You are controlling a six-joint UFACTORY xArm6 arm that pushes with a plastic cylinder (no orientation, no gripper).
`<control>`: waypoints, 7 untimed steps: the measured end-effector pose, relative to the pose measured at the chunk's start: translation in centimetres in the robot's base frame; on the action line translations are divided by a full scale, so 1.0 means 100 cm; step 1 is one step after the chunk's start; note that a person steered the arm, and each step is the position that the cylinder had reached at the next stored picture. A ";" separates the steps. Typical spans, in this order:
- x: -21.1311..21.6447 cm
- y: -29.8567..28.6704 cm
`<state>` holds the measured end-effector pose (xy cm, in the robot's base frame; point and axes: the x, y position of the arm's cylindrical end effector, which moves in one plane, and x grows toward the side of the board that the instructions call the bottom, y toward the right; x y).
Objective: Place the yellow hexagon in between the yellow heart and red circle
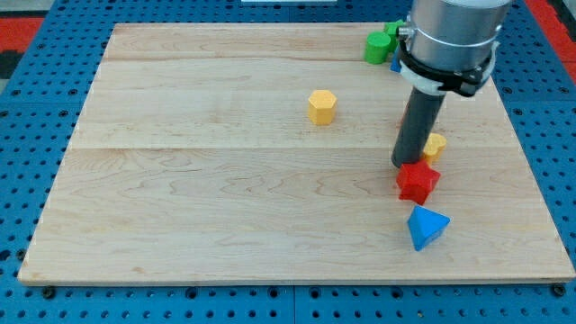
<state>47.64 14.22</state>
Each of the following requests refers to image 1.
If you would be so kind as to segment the green block behind arm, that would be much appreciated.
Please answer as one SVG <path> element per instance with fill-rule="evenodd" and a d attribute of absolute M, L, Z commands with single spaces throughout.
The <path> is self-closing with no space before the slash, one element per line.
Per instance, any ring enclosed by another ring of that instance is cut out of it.
<path fill-rule="evenodd" d="M 386 22 L 384 24 L 384 28 L 383 31 L 390 37 L 391 41 L 390 41 L 390 45 L 389 45 L 389 52 L 393 53 L 397 46 L 398 46 L 398 42 L 397 42 L 397 30 L 403 26 L 405 24 L 405 22 L 402 19 L 399 19 L 395 22 Z"/>

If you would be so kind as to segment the blue block behind arm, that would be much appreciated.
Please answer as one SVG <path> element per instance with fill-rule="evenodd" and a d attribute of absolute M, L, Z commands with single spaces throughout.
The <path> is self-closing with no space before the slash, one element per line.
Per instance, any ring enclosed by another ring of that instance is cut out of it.
<path fill-rule="evenodd" d="M 390 71 L 395 72 L 395 73 L 401 72 L 401 63 L 400 63 L 400 59 L 399 59 L 399 49 L 396 49 L 393 52 L 393 55 L 391 58 Z"/>

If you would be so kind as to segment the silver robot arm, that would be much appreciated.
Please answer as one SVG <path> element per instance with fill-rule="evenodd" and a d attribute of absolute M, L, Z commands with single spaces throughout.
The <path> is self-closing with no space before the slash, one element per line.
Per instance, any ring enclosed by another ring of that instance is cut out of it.
<path fill-rule="evenodd" d="M 475 95 L 495 67 L 510 6 L 510 0 L 414 0 L 396 31 L 401 75 L 426 95 Z"/>

